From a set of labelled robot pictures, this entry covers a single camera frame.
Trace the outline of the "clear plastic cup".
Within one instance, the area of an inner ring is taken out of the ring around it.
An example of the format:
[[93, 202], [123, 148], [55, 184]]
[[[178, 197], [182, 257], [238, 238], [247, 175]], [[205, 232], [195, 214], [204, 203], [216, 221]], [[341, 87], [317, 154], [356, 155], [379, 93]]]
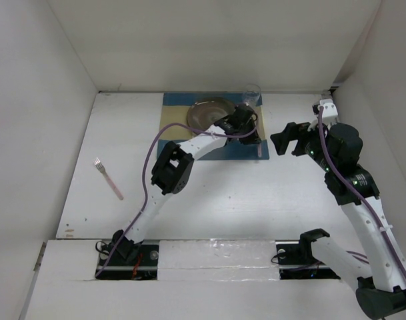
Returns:
[[261, 96], [261, 88], [253, 83], [247, 84], [242, 92], [242, 102], [254, 108]]

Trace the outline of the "dark olive round plate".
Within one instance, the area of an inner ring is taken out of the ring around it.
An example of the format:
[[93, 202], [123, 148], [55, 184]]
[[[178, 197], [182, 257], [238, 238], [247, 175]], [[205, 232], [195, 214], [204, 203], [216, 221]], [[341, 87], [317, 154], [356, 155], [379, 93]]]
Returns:
[[206, 131], [216, 121], [232, 114], [234, 102], [222, 97], [206, 97], [196, 101], [187, 112], [187, 125]]

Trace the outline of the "blue beige cloth placemat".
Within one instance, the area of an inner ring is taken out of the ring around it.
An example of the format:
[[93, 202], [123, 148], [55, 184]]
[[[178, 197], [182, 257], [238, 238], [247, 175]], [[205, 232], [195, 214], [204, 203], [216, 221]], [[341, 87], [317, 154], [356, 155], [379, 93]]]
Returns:
[[[196, 101], [206, 97], [222, 97], [228, 99], [234, 104], [242, 100], [240, 93], [227, 92], [197, 92], [197, 93], [165, 93], [163, 95], [163, 106], [161, 110], [161, 119], [159, 128], [162, 129], [171, 123], [181, 123], [187, 125], [187, 112]], [[257, 156], [257, 145], [243, 145], [238, 141], [228, 143], [226, 146], [216, 149], [201, 158], [202, 161], [252, 161], [268, 160], [269, 148], [265, 137], [262, 114], [262, 99], [259, 99], [255, 107], [258, 116], [257, 132], [261, 138], [263, 155], [262, 158]], [[174, 126], [166, 130], [159, 138], [157, 154], [160, 155], [162, 149], [168, 141], [176, 143], [184, 142], [195, 136], [193, 132], [182, 127]]]

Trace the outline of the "pink handled fork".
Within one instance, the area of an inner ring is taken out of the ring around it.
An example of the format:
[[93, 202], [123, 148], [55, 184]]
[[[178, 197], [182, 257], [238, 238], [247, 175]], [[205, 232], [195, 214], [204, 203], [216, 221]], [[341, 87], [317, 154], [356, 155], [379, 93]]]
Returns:
[[106, 172], [106, 168], [105, 166], [102, 164], [102, 162], [96, 158], [93, 161], [93, 164], [95, 166], [95, 168], [98, 170], [98, 172], [100, 172], [100, 174], [102, 174], [102, 176], [104, 177], [105, 181], [107, 182], [108, 186], [111, 188], [111, 190], [114, 192], [114, 194], [117, 196], [117, 198], [122, 201], [124, 199], [122, 193], [120, 192], [120, 190], [118, 189], [118, 187], [116, 186], [116, 184], [114, 184], [114, 182], [112, 181], [112, 179], [110, 178], [110, 176], [108, 175], [108, 173]]

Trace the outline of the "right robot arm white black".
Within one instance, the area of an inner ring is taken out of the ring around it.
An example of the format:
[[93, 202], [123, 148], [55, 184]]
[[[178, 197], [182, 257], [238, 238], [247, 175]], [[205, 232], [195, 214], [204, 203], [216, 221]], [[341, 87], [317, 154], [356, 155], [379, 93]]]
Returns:
[[351, 253], [325, 230], [313, 229], [300, 234], [298, 241], [276, 244], [279, 264], [295, 264], [298, 274], [326, 265], [350, 286], [370, 319], [406, 311], [406, 259], [383, 213], [377, 185], [358, 163], [363, 147], [358, 130], [343, 123], [311, 127], [292, 122], [272, 134], [271, 140], [278, 155], [284, 155], [289, 143], [295, 141], [292, 154], [308, 155], [324, 170], [325, 184], [364, 250], [362, 255]]

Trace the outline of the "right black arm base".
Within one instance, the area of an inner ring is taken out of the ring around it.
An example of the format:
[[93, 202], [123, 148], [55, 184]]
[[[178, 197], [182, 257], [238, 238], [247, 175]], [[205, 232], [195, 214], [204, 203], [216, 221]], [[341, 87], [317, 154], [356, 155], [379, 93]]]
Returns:
[[280, 280], [340, 279], [322, 262], [304, 256], [298, 241], [276, 241], [275, 247], [277, 252], [271, 262], [278, 266]]

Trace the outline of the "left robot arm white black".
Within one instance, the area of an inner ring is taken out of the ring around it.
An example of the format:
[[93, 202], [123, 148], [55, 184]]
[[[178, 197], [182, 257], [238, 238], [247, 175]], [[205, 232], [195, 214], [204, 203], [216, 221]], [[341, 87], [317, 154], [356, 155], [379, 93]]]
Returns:
[[144, 200], [138, 214], [124, 229], [114, 233], [109, 256], [116, 256], [123, 264], [133, 263], [150, 224], [162, 206], [188, 183], [194, 162], [210, 152], [225, 147], [231, 141], [243, 145], [261, 142], [257, 133], [257, 114], [247, 103], [235, 106], [232, 114], [212, 124], [207, 130], [191, 129], [197, 135], [182, 143], [165, 144], [146, 180], [148, 158], [143, 166], [142, 185]]

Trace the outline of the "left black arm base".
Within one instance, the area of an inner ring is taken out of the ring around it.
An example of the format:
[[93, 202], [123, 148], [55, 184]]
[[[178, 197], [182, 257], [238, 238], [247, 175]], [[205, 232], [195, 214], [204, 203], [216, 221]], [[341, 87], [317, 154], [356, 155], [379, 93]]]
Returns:
[[115, 251], [108, 259], [114, 243], [98, 241], [95, 249], [98, 261], [95, 278], [98, 280], [156, 280], [159, 261], [159, 241], [144, 241], [132, 258], [124, 259]]

